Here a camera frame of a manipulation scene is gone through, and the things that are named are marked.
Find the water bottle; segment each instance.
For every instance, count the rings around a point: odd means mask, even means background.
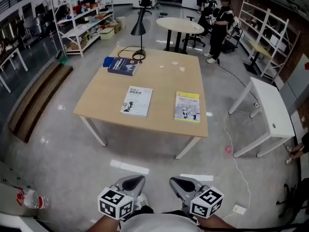
[[[30,209],[46,209],[50,204],[46,196],[39,196],[34,190],[25,191],[24,205]]]

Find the wooden platform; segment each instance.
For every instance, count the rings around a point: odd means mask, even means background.
[[[45,107],[73,71],[72,66],[54,62],[46,68],[17,107],[9,122],[9,129],[27,143]]]

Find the wooden table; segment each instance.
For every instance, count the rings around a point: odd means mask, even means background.
[[[123,47],[115,48],[110,57],[116,57],[121,49]],[[107,145],[107,141],[91,119],[190,136],[185,148],[176,157],[180,159],[200,138],[208,137],[205,96],[199,61],[197,57],[179,53],[151,49],[145,49],[145,51],[147,58],[139,65],[133,77],[108,73],[107,68],[100,68],[77,103],[74,113],[81,117],[103,146]],[[130,58],[132,52],[122,52],[121,56]],[[185,67],[184,72],[180,70],[180,67]],[[153,89],[147,117],[120,113],[130,86]],[[174,120],[176,91],[200,95],[200,124]]]
[[[250,73],[253,73],[255,75],[257,75],[256,70],[254,69],[254,65],[255,62],[257,60],[257,58],[259,57],[260,54],[264,55],[266,58],[271,59],[271,55],[268,53],[268,51],[266,49],[264,49],[261,45],[253,42],[253,41],[249,41],[249,44],[253,47],[253,49],[256,51],[255,57],[252,60],[251,64],[246,64],[243,63],[243,65],[245,66],[246,70]]]
[[[161,27],[168,29],[168,39],[165,51],[173,51],[173,52],[179,52],[183,54],[187,54],[186,49],[188,45],[189,35],[190,34],[201,34],[204,32],[204,28],[199,25],[198,23],[195,23],[190,20],[185,20],[181,18],[175,18],[175,17],[164,17],[157,19],[157,24]],[[172,34],[172,31],[178,32],[177,33],[177,40],[175,47],[169,47],[170,45],[170,37]],[[183,49],[179,49],[180,39],[182,36],[182,33],[185,33],[185,40],[183,44]]]
[[[16,48],[12,48],[12,49],[10,49],[10,50],[7,50],[7,51],[1,56],[1,58],[0,58],[0,69],[2,70],[2,72],[3,72],[3,66],[4,66],[4,64],[6,63],[6,61],[8,61],[8,60],[11,61],[11,64],[12,64],[14,70],[16,70],[16,67],[14,66],[14,63],[13,63],[13,61],[12,61],[12,59],[11,59],[11,58],[13,57],[14,53],[17,53],[17,55],[18,55],[18,57],[19,57],[19,59],[20,59],[20,62],[22,63],[22,65],[23,65],[25,71],[28,71],[28,68],[26,67],[25,62],[24,62],[23,58],[22,58],[21,55],[20,55],[20,52],[19,52],[19,50],[18,50],[18,47],[16,47]],[[11,93],[10,88],[6,85],[4,79],[1,77],[1,75],[0,75],[0,81],[3,83],[3,85],[4,85],[5,88],[6,88],[6,90],[7,90],[9,93]]]
[[[270,147],[265,148],[262,152],[259,152],[256,155],[257,157],[261,157],[295,136],[290,116],[278,89],[253,77],[250,78],[249,84],[228,113],[232,114],[235,109],[237,109],[252,88],[255,90],[260,106],[250,114],[250,118],[253,118],[258,112],[262,112],[267,125],[267,132],[253,143],[234,153],[233,156],[235,158],[257,147],[270,137],[281,138],[279,141]]]

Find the black lamp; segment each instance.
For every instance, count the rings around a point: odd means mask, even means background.
[[[137,23],[135,24],[131,34],[132,35],[136,35],[136,36],[139,36],[140,35],[140,50],[137,50],[132,58],[134,60],[137,60],[137,61],[141,61],[141,60],[144,60],[146,58],[146,53],[145,51],[143,50],[143,47],[142,47],[142,35],[146,33],[146,30],[145,30],[145,27],[143,25],[143,17],[144,17],[144,14],[145,14],[145,11],[146,11],[146,8],[141,8],[140,9],[140,15],[139,15],[139,18],[137,20]],[[134,58],[136,55],[140,55],[140,58],[137,59],[137,58]]]

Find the round table top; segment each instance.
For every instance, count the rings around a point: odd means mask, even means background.
[[[156,22],[163,28],[176,32],[192,34],[200,34],[204,32],[204,28],[201,25],[186,19],[165,17],[157,19]]]

